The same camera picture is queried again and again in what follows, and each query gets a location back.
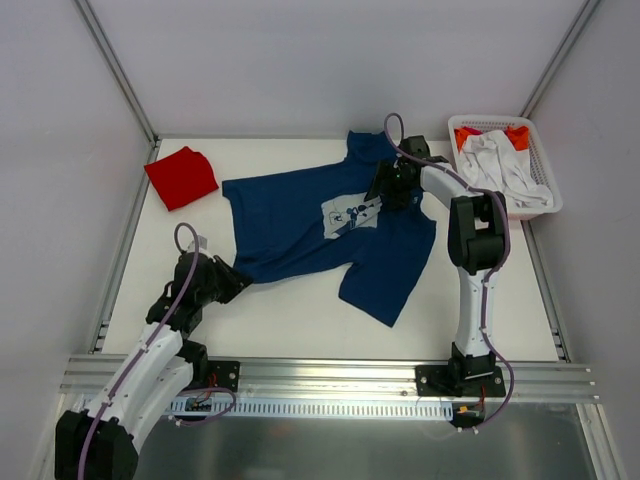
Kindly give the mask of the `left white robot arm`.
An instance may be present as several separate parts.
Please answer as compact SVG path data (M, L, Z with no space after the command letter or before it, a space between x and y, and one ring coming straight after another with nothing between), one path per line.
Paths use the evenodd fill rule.
M231 302L252 282L217 255L182 252L131 353L84 408L58 419L55 478L132 478L145 440L180 394L226 394L222 411L231 411L237 388L225 385L206 347L189 336L207 306Z

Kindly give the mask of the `blue t shirt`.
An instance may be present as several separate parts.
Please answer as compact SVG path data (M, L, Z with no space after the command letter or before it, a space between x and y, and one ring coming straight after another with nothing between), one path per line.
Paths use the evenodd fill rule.
M398 320L432 252L437 227L414 189L390 211L365 198L379 163L396 152L382 133L348 134L343 161L226 180L234 269L257 284L347 266L338 296L388 327Z

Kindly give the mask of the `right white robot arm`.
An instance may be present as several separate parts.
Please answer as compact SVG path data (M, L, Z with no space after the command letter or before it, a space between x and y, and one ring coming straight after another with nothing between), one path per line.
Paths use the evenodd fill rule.
M459 323L444 366L415 368L420 396L504 398L505 383L490 336L498 271L510 253L504 197L473 187L446 159L433 156L422 136L395 146L397 159L379 163L367 199L407 207L419 188L449 209L447 251L460 280Z

